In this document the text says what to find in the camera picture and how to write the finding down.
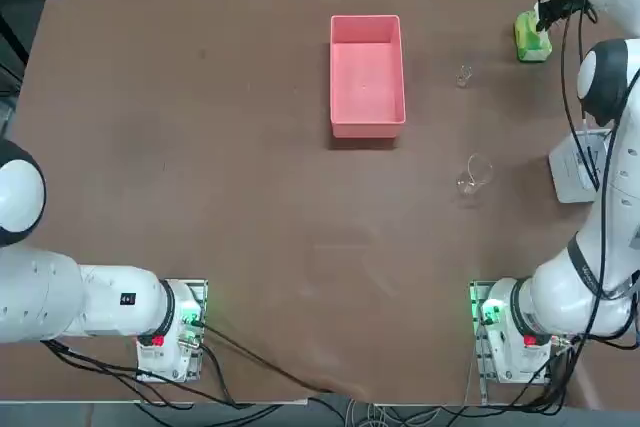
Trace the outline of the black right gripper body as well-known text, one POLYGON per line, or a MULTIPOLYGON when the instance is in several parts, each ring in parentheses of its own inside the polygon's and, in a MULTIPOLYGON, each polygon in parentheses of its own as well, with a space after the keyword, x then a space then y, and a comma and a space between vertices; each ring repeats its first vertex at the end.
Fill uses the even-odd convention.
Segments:
POLYGON ((547 14, 550 17, 571 17, 583 8, 583 0, 548 0, 547 14))

